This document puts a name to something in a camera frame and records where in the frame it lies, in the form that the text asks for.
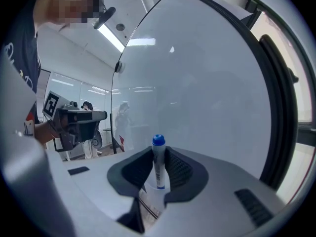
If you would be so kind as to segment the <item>person's left hand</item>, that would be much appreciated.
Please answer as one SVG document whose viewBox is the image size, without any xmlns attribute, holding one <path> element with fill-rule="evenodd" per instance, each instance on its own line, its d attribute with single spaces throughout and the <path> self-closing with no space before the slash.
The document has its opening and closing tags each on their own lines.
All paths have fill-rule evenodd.
<svg viewBox="0 0 316 237">
<path fill-rule="evenodd" d="M 48 129 L 49 129 L 51 136 L 54 139 L 60 138 L 60 134 L 56 131 L 56 129 L 52 126 L 52 124 L 50 122 L 48 122 Z"/>
</svg>

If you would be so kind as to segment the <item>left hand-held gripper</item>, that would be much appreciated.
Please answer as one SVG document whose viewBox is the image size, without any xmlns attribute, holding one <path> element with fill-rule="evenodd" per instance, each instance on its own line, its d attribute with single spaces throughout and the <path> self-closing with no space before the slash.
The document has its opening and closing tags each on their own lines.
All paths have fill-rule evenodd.
<svg viewBox="0 0 316 237">
<path fill-rule="evenodd" d="M 71 151 L 78 142 L 93 139 L 99 123 L 107 119 L 106 111 L 79 111 L 77 102 L 50 91 L 42 113 L 60 134 L 61 148 L 57 152 Z"/>
</svg>

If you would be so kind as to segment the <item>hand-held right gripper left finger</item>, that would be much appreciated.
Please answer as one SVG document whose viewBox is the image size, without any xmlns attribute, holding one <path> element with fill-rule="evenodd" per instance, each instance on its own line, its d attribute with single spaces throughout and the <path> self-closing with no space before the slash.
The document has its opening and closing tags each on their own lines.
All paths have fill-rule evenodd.
<svg viewBox="0 0 316 237">
<path fill-rule="evenodd" d="M 77 237 L 139 237 L 140 233 L 117 220 L 129 212 L 133 199 L 119 195 L 107 172 L 135 151 L 64 162 L 55 151 L 47 151 L 56 189 L 70 215 Z"/>
</svg>

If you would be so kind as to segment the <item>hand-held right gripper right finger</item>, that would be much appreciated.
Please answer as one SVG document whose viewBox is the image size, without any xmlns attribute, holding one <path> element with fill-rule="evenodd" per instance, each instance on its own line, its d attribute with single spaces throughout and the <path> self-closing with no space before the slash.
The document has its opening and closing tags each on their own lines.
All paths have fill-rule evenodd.
<svg viewBox="0 0 316 237">
<path fill-rule="evenodd" d="M 168 202 L 148 230 L 150 237 L 242 237 L 254 234 L 285 207 L 276 192 L 239 166 L 203 154 L 167 147 L 192 166 L 189 180 L 203 190 L 190 201 Z"/>
</svg>

